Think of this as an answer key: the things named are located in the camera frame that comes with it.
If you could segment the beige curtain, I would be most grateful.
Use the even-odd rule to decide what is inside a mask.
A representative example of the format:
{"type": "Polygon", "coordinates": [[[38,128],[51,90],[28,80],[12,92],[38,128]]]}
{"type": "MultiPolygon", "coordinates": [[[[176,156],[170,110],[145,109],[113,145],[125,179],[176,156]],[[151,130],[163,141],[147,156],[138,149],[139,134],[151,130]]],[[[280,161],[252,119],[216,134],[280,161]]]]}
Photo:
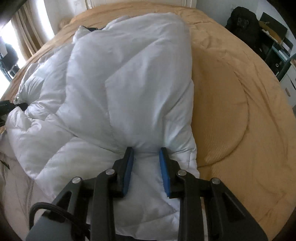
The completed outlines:
{"type": "Polygon", "coordinates": [[[11,24],[18,38],[20,51],[27,61],[43,46],[29,3],[24,3],[11,18],[11,24]]]}

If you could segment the black jacket on chair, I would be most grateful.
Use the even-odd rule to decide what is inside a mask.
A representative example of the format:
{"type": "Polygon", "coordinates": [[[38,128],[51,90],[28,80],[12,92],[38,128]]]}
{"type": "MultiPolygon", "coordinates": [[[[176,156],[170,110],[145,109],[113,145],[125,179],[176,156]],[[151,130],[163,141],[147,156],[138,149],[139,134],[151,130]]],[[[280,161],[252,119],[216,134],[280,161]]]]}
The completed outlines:
{"type": "Polygon", "coordinates": [[[255,13],[245,7],[236,7],[225,26],[229,32],[242,40],[258,55],[263,54],[263,37],[255,13]]]}

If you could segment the white storage cabinet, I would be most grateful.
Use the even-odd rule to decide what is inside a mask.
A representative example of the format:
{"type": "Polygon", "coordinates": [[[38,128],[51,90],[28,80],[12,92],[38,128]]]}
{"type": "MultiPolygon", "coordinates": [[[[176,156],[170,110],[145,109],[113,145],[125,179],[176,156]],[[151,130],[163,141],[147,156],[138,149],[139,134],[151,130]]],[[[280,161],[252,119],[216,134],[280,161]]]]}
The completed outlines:
{"type": "Polygon", "coordinates": [[[288,103],[294,107],[296,104],[296,69],[292,64],[280,81],[281,88],[288,99],[288,103]]]}

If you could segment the dark green shelf unit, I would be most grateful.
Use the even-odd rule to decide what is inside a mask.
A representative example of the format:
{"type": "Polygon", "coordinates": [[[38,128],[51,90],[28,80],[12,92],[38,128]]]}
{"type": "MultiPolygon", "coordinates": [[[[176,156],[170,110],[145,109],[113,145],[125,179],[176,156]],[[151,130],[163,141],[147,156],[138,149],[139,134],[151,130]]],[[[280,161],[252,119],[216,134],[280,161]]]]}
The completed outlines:
{"type": "Polygon", "coordinates": [[[267,35],[264,46],[267,48],[264,61],[279,81],[291,66],[294,44],[287,38],[288,28],[278,20],[263,12],[259,25],[267,35]]]}

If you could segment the mustard corduroy bed cover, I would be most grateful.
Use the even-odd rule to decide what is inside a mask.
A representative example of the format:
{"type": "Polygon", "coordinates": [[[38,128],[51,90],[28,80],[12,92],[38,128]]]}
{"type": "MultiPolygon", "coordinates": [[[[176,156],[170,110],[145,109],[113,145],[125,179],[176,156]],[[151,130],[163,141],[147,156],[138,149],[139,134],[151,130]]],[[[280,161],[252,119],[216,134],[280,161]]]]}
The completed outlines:
{"type": "MultiPolygon", "coordinates": [[[[295,209],[295,116],[269,67],[202,11],[149,2],[88,10],[34,54],[13,81],[8,98],[19,100],[22,81],[71,43],[79,28],[92,32],[119,18],[165,13],[181,18],[190,33],[197,177],[219,178],[272,240],[295,209]]],[[[1,134],[1,240],[24,240],[30,207],[53,200],[22,169],[5,127],[1,134]]]]}

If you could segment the white puffer down jacket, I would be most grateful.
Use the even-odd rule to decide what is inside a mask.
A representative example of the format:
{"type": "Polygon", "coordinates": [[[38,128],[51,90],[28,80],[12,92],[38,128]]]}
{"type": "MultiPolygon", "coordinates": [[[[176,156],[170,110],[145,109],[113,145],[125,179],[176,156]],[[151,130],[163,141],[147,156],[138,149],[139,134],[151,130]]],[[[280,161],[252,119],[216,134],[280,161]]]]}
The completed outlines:
{"type": "Polygon", "coordinates": [[[96,177],[134,149],[128,193],[114,205],[115,230],[139,240],[176,240],[180,204],[163,187],[159,151],[195,176],[194,84],[188,26],[172,13],[79,28],[22,81],[28,105],[6,119],[24,172],[54,199],[74,177],[96,177]]]}

